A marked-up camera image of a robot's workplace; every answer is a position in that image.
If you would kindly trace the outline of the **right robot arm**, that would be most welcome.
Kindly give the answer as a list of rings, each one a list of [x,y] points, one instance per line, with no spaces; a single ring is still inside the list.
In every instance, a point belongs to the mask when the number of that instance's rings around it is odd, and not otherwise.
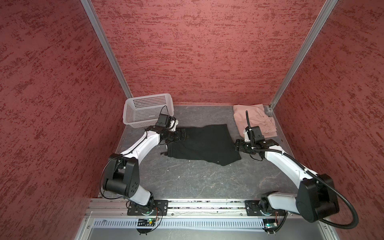
[[[316,172],[294,161],[274,140],[266,140],[259,127],[246,127],[244,135],[244,140],[236,140],[235,149],[273,163],[298,189],[296,194],[269,192],[262,195],[258,208],[263,215],[282,210],[313,223],[340,211],[336,193],[313,177],[318,176]]]

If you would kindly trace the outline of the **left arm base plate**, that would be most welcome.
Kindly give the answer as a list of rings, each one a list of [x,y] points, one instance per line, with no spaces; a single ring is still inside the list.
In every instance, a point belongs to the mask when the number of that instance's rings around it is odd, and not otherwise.
[[[128,216],[166,216],[168,211],[168,200],[154,200],[150,199],[149,202],[142,206],[135,202],[127,202],[127,215]]]

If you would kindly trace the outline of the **black shorts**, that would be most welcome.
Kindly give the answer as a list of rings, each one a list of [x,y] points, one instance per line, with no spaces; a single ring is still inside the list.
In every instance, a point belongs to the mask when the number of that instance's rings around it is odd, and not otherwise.
[[[242,159],[226,124],[178,128],[180,140],[167,144],[166,156],[227,166]]]

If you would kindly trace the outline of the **right circuit board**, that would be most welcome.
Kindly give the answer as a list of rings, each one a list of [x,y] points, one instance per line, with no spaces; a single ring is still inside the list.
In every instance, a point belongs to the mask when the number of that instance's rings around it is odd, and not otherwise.
[[[275,219],[263,219],[263,229],[265,231],[274,231],[279,227]]]

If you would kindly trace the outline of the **left aluminium corner post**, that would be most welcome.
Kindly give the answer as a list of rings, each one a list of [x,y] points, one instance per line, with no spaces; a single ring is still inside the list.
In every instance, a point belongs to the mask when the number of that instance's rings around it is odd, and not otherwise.
[[[128,86],[127,80],[123,74],[123,71],[118,63],[118,60],[113,52],[113,49],[108,41],[106,33],[102,27],[102,24],[97,16],[96,10],[90,0],[81,0],[83,8],[91,22],[91,25],[104,49],[104,52],[114,70],[114,73],[123,89],[123,92],[127,99],[132,98],[132,92]]]

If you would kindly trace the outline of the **left circuit board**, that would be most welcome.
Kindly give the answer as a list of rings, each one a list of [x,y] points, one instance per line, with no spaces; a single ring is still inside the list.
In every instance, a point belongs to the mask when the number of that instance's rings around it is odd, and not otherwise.
[[[137,227],[140,228],[154,228],[157,222],[154,219],[138,219]]]

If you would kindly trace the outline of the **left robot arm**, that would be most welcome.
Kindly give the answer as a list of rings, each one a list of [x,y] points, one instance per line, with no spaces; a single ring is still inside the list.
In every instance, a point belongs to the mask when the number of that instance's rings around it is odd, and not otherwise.
[[[177,129],[178,120],[160,114],[153,126],[145,129],[141,138],[120,154],[111,154],[101,176],[101,194],[111,192],[129,200],[142,215],[150,215],[156,209],[151,192],[140,185],[139,166],[147,154],[162,141],[166,144],[186,138],[184,130]]]

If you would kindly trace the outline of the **white plastic basket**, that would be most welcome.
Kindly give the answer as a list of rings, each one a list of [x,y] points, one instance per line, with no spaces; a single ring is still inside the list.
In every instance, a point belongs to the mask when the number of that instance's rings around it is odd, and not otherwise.
[[[158,94],[129,98],[125,101],[123,123],[132,128],[153,126],[160,114],[174,115],[170,94]]]

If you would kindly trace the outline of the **right aluminium corner post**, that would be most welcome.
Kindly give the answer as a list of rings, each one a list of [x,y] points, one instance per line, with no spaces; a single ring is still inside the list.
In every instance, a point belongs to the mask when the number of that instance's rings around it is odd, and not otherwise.
[[[301,45],[295,59],[293,60],[289,70],[287,71],[285,77],[283,78],[282,83],[280,84],[277,92],[275,93],[271,103],[269,104],[269,108],[271,112],[274,111],[275,107],[277,106],[279,100],[281,99],[284,91],[288,87],[289,83],[293,79],[296,71],[298,70],[299,66],[301,65],[302,61],[306,57],[308,51],[310,50],[311,46],[315,42],[318,34],[322,30],[324,24],[326,23],[327,19],[329,18],[330,14],[332,13],[333,9],[337,5],[338,0],[326,0],[324,5],[322,6],[317,18],[315,19],[311,29],[309,30],[303,44]]]

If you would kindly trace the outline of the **aluminium corner post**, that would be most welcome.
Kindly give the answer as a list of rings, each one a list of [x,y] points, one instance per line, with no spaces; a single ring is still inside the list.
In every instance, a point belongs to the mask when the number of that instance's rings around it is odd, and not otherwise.
[[[123,74],[123,71],[118,63],[118,60],[113,52],[113,49],[108,41],[106,33],[102,27],[102,24],[97,16],[96,10],[90,0],[81,0],[83,8],[91,22],[91,25],[104,49],[104,52],[114,70],[114,73],[123,89],[123,92],[127,99],[132,98],[132,92],[128,86],[127,80]]]
[[[282,83],[280,84],[277,92],[275,93],[271,103],[269,104],[269,108],[271,112],[274,111],[275,107],[277,106],[279,100],[281,99],[284,91],[288,87],[289,83],[293,79],[296,71],[298,70],[299,66],[301,65],[302,61],[306,57],[308,51],[310,50],[311,46],[315,42],[318,34],[322,30],[324,24],[326,23],[327,19],[329,18],[330,14],[332,13],[333,9],[337,5],[338,0],[326,0],[324,5],[322,6],[317,18],[315,19],[311,29],[309,30],[303,44],[301,45],[295,59],[293,60],[289,70],[287,71],[285,77],[283,78]]]

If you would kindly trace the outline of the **circuit board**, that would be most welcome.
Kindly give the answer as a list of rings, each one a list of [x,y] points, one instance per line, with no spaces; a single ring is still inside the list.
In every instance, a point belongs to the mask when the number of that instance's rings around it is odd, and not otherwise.
[[[137,227],[140,228],[154,228],[157,222],[154,219],[138,219]]]
[[[263,219],[263,229],[265,231],[274,231],[279,227],[275,219]]]

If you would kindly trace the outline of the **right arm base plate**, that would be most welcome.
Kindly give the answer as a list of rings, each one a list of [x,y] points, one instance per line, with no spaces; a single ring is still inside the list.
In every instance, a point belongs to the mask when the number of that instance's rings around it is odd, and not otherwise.
[[[273,217],[275,213],[283,217],[286,214],[284,210],[262,210],[259,206],[259,200],[245,200],[245,210],[248,217]]]

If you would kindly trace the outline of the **pink shorts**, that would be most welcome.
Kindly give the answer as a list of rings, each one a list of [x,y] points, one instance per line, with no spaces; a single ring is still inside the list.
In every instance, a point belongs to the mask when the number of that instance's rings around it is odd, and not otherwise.
[[[244,138],[244,131],[248,126],[246,120],[246,111],[248,111],[251,127],[259,127],[266,139],[274,138],[277,136],[275,120],[274,118],[267,116],[265,113],[265,108],[262,104],[253,106],[234,105],[233,110],[234,120],[242,138]]]

